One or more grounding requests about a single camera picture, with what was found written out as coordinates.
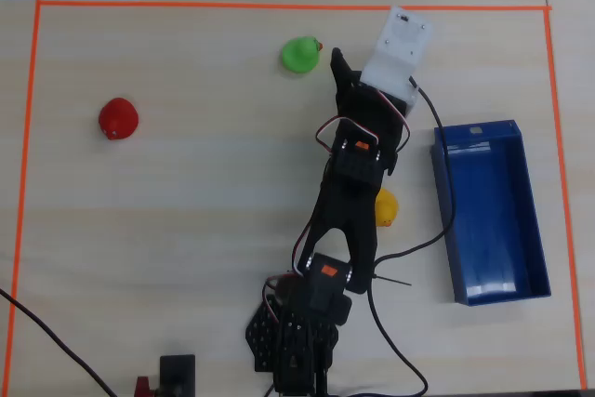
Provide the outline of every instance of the orange tape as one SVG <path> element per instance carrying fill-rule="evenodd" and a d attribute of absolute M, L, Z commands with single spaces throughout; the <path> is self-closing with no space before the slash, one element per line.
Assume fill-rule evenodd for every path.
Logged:
<path fill-rule="evenodd" d="M 60 7 L 177 7 L 177 8 L 243 8 L 243 9 L 298 9 L 324 11 L 389 11 L 390 5 L 300 5 L 255 4 L 245 2 L 142 2 L 96 0 L 41 0 L 42 5 Z M 465 5 L 405 5 L 412 11 L 545 11 L 550 6 L 465 6 Z"/>
<path fill-rule="evenodd" d="M 17 298 L 19 289 L 20 245 L 22 241 L 22 222 L 25 213 L 25 191 L 27 189 L 27 162 L 29 159 L 29 135 L 31 130 L 31 110 L 33 106 L 33 84 L 35 81 L 35 63 L 37 61 L 37 41 L 39 39 L 39 16 L 41 2 L 35 1 L 35 16 L 33 19 L 33 40 L 31 43 L 31 58 L 29 59 L 29 84 L 27 85 L 27 104 L 25 106 L 25 128 L 22 136 L 22 156 L 20 158 L 20 188 L 19 211 L 17 215 L 17 235 L 15 238 L 15 260 L 12 265 L 12 288 L 10 296 Z M 7 351 L 4 360 L 4 379 L 2 381 L 2 397 L 8 396 L 8 381 L 10 380 L 10 362 L 12 359 L 12 341 L 15 331 L 15 306 L 10 304 L 8 313 Z"/>
<path fill-rule="evenodd" d="M 25 192 L 27 186 L 27 163 L 29 156 L 29 138 L 31 130 L 31 114 L 33 107 L 33 86 L 35 79 L 35 63 L 37 59 L 37 44 L 39 40 L 39 20 L 41 6 L 61 7 L 202 7 L 202 8 L 244 8 L 244 9 L 284 9 L 284 10 L 326 10 L 326 11 L 388 11 L 388 5 L 293 5 L 293 4 L 254 4 L 254 3 L 225 3 L 225 2 L 113 2 L 113 1 L 77 1 L 77 0 L 36 0 L 35 16 L 33 20 L 33 40 L 31 46 L 31 59 L 29 62 L 29 84 L 27 87 L 27 104 L 25 108 L 25 125 L 22 143 L 22 158 L 20 162 L 20 191 L 19 210 L 17 217 L 17 234 L 15 240 L 15 259 L 12 272 L 11 296 L 17 297 L 19 288 L 19 267 L 20 251 L 22 241 L 23 217 L 25 208 Z M 583 390 L 587 388 L 587 375 L 585 372 L 585 358 L 582 344 L 580 304 L 578 301 L 578 285 L 576 280 L 575 249 L 572 232 L 572 221 L 570 216 L 570 204 L 568 199 L 568 186 L 566 182 L 566 168 L 564 162 L 564 150 L 562 146 L 562 126 L 560 122 L 560 108 L 558 103 L 558 91 L 556 87 L 556 72 L 554 68 L 553 48 L 551 43 L 551 29 L 549 26 L 550 6 L 424 6 L 409 5 L 405 9 L 417 11 L 543 11 L 546 29 L 546 45 L 548 48 L 549 82 L 551 87 L 551 99 L 554 111 L 554 125 L 556 128 L 556 141 L 558 146 L 558 159 L 560 163 L 560 175 L 562 183 L 562 201 L 564 207 L 564 218 L 566 224 L 566 238 L 568 243 L 568 258 L 570 262 L 570 280 L 572 287 L 573 312 L 575 318 L 575 342 L 576 357 L 578 361 L 578 372 L 580 386 Z M 10 305 L 8 315 L 7 350 L 4 367 L 4 380 L 2 383 L 2 397 L 8 396 L 8 381 L 10 378 L 10 363 L 12 357 L 12 346 L 15 325 L 15 307 Z"/>
<path fill-rule="evenodd" d="M 562 201 L 564 204 L 564 220 L 566 222 L 566 241 L 568 244 L 568 262 L 570 264 L 570 286 L 573 296 L 573 313 L 575 316 L 576 359 L 578 361 L 578 376 L 580 387 L 587 389 L 587 373 L 585 372 L 585 354 L 583 352 L 583 335 L 580 320 L 580 302 L 578 301 L 578 281 L 576 280 L 575 242 L 573 239 L 573 222 L 570 217 L 570 201 L 568 199 L 568 184 L 566 182 L 566 163 L 564 161 L 564 147 L 562 144 L 562 124 L 560 121 L 560 105 L 558 103 L 558 88 L 556 70 L 554 67 L 554 50 L 551 43 L 551 27 L 549 26 L 549 11 L 544 10 L 543 21 L 546 27 L 546 46 L 548 48 L 549 86 L 551 88 L 551 102 L 554 109 L 554 125 L 556 127 L 556 143 L 558 146 L 558 161 L 560 163 L 560 180 L 562 184 Z"/>

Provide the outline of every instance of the blue plastic tray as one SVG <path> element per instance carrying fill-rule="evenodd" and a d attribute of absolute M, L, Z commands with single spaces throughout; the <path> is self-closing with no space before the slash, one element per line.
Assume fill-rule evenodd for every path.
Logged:
<path fill-rule="evenodd" d="M 456 218 L 446 236 L 455 300 L 475 306 L 548 297 L 548 272 L 521 131 L 514 121 L 444 128 Z M 442 139 L 434 129 L 434 177 L 445 224 L 451 202 Z"/>

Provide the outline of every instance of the green rubber duck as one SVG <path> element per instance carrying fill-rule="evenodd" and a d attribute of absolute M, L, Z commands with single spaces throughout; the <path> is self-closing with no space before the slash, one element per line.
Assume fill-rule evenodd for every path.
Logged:
<path fill-rule="evenodd" d="M 293 73 L 307 73 L 318 64 L 323 45 L 312 36 L 297 37 L 284 45 L 281 61 Z"/>

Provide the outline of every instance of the yellow toy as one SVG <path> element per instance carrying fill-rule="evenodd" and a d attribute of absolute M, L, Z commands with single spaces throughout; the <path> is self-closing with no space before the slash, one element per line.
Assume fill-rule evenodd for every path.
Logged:
<path fill-rule="evenodd" d="M 380 188 L 374 205 L 376 226 L 389 227 L 399 212 L 399 202 L 389 190 Z"/>

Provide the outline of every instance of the red toy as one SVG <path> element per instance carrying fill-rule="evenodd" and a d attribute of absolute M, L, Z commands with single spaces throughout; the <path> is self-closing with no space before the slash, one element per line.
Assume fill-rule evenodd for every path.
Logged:
<path fill-rule="evenodd" d="M 139 114 L 132 103 L 114 98 L 99 113 L 99 127 L 108 139 L 127 139 L 139 125 Z"/>

